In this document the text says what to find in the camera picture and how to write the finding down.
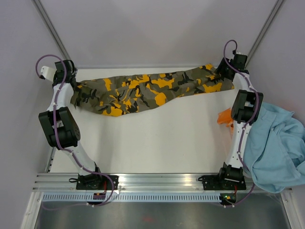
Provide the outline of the camouflage trousers yellow green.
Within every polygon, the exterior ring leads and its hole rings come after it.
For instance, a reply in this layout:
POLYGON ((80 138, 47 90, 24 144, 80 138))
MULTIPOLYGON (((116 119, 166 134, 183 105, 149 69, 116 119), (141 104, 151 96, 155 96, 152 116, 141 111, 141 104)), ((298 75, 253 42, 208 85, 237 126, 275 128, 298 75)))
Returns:
POLYGON ((81 81, 71 104, 95 114, 118 117, 152 110, 179 97, 232 89, 233 81, 207 64, 185 71, 81 81))

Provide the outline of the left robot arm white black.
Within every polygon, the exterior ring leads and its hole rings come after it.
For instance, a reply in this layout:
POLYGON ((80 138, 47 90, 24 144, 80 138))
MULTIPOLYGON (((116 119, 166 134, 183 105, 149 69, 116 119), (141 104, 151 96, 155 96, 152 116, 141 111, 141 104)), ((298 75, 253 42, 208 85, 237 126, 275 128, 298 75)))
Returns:
POLYGON ((56 62, 55 69, 42 67, 40 78, 52 82, 53 97, 47 111, 39 114, 39 121, 48 144, 64 152, 78 169, 78 177, 69 181, 76 183, 77 190, 98 190, 107 182, 82 147, 79 127, 68 108, 76 88, 76 72, 71 60, 56 62))

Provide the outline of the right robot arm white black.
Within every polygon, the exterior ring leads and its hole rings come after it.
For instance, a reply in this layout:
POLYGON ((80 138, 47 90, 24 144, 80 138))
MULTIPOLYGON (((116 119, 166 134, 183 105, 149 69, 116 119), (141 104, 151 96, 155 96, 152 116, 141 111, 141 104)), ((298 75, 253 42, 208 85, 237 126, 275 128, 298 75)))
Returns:
POLYGON ((245 190, 244 151, 251 127, 257 120, 263 101, 263 94, 259 93, 250 81, 249 72, 245 69, 247 56, 234 51, 232 59, 224 58, 217 72, 223 76, 239 80, 239 89, 231 109, 233 120, 233 138, 227 159, 216 176, 213 188, 216 190, 245 190))

